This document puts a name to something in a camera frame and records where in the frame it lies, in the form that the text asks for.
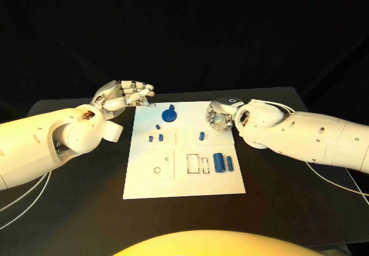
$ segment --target white paper sheet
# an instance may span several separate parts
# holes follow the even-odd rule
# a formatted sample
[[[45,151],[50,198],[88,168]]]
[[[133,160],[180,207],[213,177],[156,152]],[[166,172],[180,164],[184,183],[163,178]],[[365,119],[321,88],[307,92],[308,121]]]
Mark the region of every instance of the white paper sheet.
[[[209,103],[169,102],[157,103],[156,108],[135,108],[122,199],[245,193],[232,132],[216,132],[205,121]],[[166,123],[161,113],[170,104],[177,119]],[[163,141],[158,141],[158,134],[163,134]],[[215,172],[215,153],[223,154],[223,173]],[[187,154],[197,154],[199,173],[187,173]],[[233,172],[228,170],[228,156]],[[202,158],[207,158],[209,173],[203,171]]]

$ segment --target black backdrop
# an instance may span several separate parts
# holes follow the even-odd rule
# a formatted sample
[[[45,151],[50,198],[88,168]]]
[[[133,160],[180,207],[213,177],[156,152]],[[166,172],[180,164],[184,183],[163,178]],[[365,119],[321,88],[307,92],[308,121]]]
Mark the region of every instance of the black backdrop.
[[[239,2],[0,0],[0,122],[134,79],[157,93],[293,86],[369,124],[367,1]]]

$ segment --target rectangular slot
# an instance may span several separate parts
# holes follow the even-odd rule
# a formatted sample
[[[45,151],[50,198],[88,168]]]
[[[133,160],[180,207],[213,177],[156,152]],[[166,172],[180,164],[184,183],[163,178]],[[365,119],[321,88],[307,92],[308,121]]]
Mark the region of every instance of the rectangular slot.
[[[187,155],[187,173],[200,173],[197,154]]]
[[[209,173],[209,164],[206,157],[202,157],[202,173]]]

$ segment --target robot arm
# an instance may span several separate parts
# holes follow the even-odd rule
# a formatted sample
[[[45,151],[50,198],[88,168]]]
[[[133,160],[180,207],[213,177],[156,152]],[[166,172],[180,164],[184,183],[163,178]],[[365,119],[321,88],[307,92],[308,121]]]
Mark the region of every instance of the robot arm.
[[[104,138],[117,142],[122,126],[108,121],[125,107],[148,106],[154,87],[111,81],[88,105],[32,116],[0,125],[0,190],[14,187],[91,152]]]
[[[264,101],[244,104],[231,97],[210,102],[206,121],[218,131],[228,131],[235,124],[239,136],[255,148],[369,173],[369,126],[314,113],[284,114]]]

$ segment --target black table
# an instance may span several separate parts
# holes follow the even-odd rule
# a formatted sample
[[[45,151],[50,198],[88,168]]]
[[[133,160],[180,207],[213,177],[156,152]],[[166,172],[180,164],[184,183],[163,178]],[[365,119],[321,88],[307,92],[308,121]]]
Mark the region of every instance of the black table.
[[[305,110],[288,87],[163,94],[153,100],[210,101],[226,95],[245,102],[262,99]],[[40,101],[29,115],[88,102],[89,99]],[[122,200],[134,108],[112,121],[124,126],[118,143],[102,140],[91,153],[52,172],[35,206],[0,231],[1,255],[112,255],[151,237],[197,229],[244,231],[314,249],[369,241],[369,205],[363,196],[323,181],[304,162],[249,147],[235,129],[245,194]],[[343,168],[317,169],[354,187]],[[0,191],[0,207],[35,182]],[[0,213],[0,226],[27,207],[40,188]]]

